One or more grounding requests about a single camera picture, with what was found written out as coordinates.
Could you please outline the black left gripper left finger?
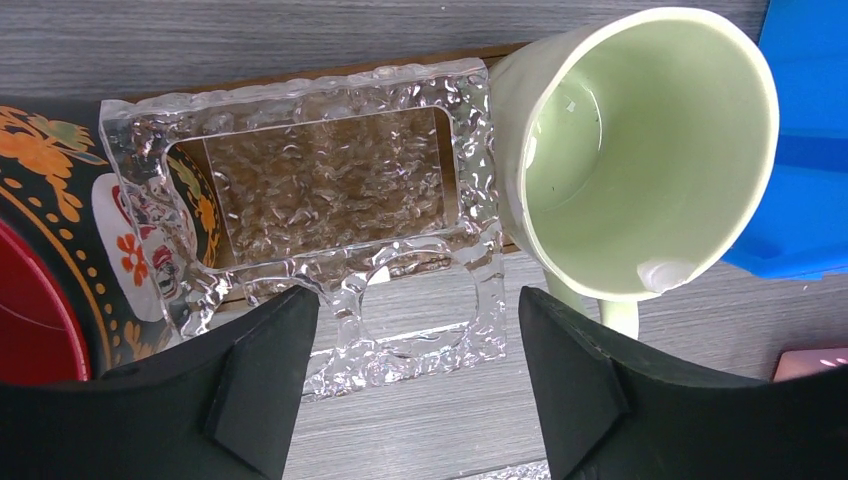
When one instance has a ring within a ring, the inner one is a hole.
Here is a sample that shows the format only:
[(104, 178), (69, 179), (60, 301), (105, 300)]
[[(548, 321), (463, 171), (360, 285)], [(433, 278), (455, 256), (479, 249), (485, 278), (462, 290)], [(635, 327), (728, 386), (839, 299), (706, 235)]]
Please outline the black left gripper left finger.
[(92, 381), (1, 388), (5, 479), (279, 479), (320, 302), (303, 287)]

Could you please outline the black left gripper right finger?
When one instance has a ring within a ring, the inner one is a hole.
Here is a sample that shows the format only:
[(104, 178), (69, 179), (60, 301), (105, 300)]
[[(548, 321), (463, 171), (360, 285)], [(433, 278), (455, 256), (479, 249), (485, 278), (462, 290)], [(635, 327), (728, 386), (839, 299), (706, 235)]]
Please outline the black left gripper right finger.
[(524, 287), (519, 323), (555, 479), (843, 479), (847, 370), (713, 370)]

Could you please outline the light green mug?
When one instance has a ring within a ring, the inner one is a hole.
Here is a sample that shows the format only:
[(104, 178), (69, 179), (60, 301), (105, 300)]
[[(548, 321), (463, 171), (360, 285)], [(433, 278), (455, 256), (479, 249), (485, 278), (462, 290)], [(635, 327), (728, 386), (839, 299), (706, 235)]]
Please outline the light green mug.
[(499, 214), (576, 310), (639, 335), (638, 305), (714, 265), (776, 153), (775, 82), (714, 12), (639, 11), (551, 36), (490, 72)]

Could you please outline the clear glass toothbrush holder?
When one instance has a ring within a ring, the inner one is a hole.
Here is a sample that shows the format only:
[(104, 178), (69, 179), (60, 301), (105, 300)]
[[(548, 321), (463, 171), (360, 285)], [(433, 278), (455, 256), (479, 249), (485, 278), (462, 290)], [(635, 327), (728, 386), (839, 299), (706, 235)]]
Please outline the clear glass toothbrush holder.
[[(445, 112), (458, 215), (434, 115)], [(489, 72), (383, 67), (100, 105), (135, 228), (185, 264), (179, 341), (233, 291), (252, 308), (294, 286), (321, 302), (303, 395), (318, 400), (503, 358), (503, 233)]]

